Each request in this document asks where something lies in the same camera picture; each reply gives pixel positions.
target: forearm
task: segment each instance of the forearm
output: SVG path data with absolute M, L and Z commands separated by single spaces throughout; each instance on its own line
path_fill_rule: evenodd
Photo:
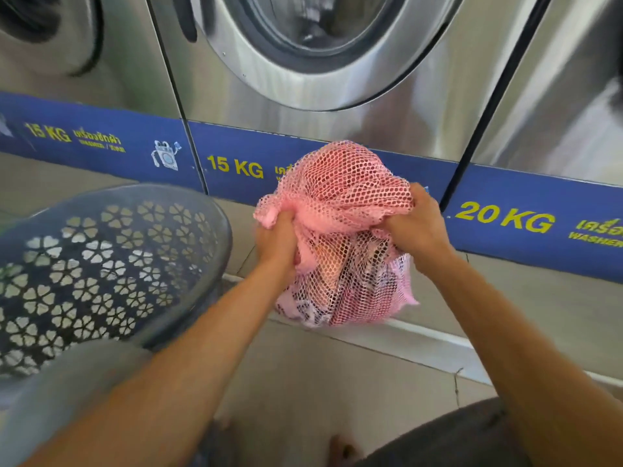
M 435 283 L 478 352 L 535 464 L 623 465 L 623 410 L 463 259 Z
M 198 444 L 246 347 L 283 290 L 281 273 L 280 266 L 261 263 L 182 337 L 25 465 L 178 462 Z

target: pink mesh laundry bag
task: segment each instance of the pink mesh laundry bag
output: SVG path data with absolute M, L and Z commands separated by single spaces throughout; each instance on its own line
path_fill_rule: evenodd
M 372 229 L 412 207 L 409 182 L 363 146 L 333 142 L 302 157 L 253 215 L 271 228 L 281 211 L 295 212 L 300 263 L 277 310 L 316 327 L 377 321 L 415 304 L 409 256 Z

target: silver door rim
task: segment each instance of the silver door rim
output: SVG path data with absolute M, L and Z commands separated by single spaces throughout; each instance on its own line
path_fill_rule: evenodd
M 59 0 L 60 24 L 41 43 L 15 38 L 0 29 L 0 50 L 44 75 L 71 75 L 91 60 L 97 39 L 95 0 Z
M 251 44 L 225 0 L 213 0 L 206 28 L 200 0 L 191 0 L 195 20 L 227 67 L 261 95 L 290 108 L 331 111 L 375 97 L 405 73 L 456 11 L 457 0 L 405 0 L 379 40 L 354 62 L 323 73 L 281 66 Z M 413 46 L 413 39 L 420 40 Z M 206 72 L 209 81 L 210 72 Z

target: blue label strip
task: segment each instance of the blue label strip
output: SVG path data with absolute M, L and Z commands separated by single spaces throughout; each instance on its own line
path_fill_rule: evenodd
M 181 119 L 0 93 L 0 151 L 203 191 Z
M 448 205 L 457 249 L 623 282 L 623 188 L 470 165 Z
M 189 122 L 210 195 L 247 205 L 275 191 L 297 160 L 326 143 L 235 127 Z M 409 182 L 428 186 L 440 200 L 456 170 L 455 162 L 375 150 L 387 168 Z

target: hand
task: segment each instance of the hand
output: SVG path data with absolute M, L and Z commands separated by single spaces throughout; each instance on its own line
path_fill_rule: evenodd
M 411 184 L 414 208 L 407 215 L 385 218 L 381 228 L 389 231 L 394 244 L 413 256 L 416 268 L 428 274 L 436 263 L 454 257 L 439 204 L 420 184 Z
M 258 226 L 255 231 L 255 250 L 258 267 L 272 267 L 284 289 L 294 281 L 297 235 L 294 233 L 292 211 L 282 211 L 272 229 Z

